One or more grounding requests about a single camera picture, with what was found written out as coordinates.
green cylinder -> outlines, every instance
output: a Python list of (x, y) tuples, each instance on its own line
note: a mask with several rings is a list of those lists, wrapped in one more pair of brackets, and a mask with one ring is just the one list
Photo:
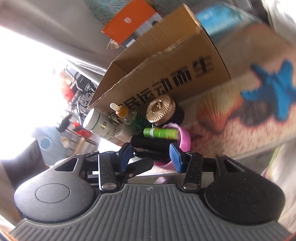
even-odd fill
[(180, 132), (178, 129), (161, 129), (147, 127), (144, 129), (144, 136), (180, 140)]

dropper bottle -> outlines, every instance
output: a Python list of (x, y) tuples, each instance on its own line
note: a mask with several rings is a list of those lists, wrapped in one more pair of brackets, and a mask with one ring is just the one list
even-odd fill
[(116, 111), (116, 114), (123, 118), (126, 125), (130, 126), (135, 131), (142, 132), (146, 127), (152, 127), (152, 124), (146, 118), (140, 116), (134, 110), (129, 110), (124, 106), (118, 106), (115, 103), (110, 104), (110, 108)]

white bottle cap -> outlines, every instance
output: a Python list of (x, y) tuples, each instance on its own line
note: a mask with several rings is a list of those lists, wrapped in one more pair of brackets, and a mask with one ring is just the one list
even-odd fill
[(118, 106), (118, 105), (115, 104), (115, 103), (111, 103), (111, 104), (110, 104), (110, 108), (113, 109), (113, 110), (115, 110), (116, 112), (119, 112), (120, 109), (121, 109), (121, 107)]
[(95, 109), (91, 109), (84, 119), (84, 122), (82, 125), (83, 128), (85, 128), (89, 131), (92, 131), (93, 128), (95, 127), (99, 117), (100, 117), (100, 112)]

seashell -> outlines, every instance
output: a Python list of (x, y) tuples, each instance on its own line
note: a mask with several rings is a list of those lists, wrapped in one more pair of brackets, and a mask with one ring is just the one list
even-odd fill
[(214, 133), (220, 133), (229, 117), (242, 105), (242, 102), (238, 87), (221, 86), (201, 98), (197, 107), (197, 119), (202, 126)]

brown cardboard box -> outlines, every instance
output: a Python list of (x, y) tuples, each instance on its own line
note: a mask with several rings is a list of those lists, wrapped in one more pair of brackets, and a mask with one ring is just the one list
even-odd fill
[(215, 46), (183, 5), (111, 63), (89, 107), (115, 118), (114, 102), (145, 114), (157, 95), (169, 92), (180, 102), (229, 79)]

